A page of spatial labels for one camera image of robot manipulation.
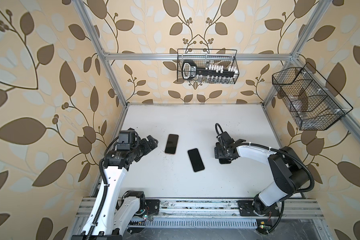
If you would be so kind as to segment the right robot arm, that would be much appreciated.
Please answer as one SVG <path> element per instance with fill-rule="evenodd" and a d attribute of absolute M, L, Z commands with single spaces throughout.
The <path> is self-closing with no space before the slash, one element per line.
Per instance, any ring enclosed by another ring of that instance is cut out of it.
<path fill-rule="evenodd" d="M 315 186 L 313 174 L 290 147 L 274 149 L 245 142 L 234 141 L 227 132 L 217 134 L 215 158 L 220 164 L 230 164 L 238 158 L 248 158 L 270 167 L 273 181 L 253 198 L 252 209 L 264 216 L 277 202 L 282 202 L 296 193 L 306 193 Z"/>

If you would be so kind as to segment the purple phone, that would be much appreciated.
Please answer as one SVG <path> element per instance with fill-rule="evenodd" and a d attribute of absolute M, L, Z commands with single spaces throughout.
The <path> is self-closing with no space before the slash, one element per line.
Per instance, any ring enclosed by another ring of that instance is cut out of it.
<path fill-rule="evenodd" d="M 232 162 L 232 160 L 230 159 L 219 159 L 219 163 L 221 165 L 227 165 L 227 164 L 230 164 Z"/>

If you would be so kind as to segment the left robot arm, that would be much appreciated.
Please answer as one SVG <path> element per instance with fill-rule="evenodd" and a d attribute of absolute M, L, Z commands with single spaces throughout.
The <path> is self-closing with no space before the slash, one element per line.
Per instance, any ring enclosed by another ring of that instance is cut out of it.
<path fill-rule="evenodd" d="M 121 200 L 119 195 L 130 165 L 155 150 L 158 143 L 152 136 L 141 138 L 130 128 L 109 144 L 99 162 L 102 181 L 91 214 L 73 240 L 121 240 L 132 218 L 148 213 L 144 192 L 127 191 Z"/>

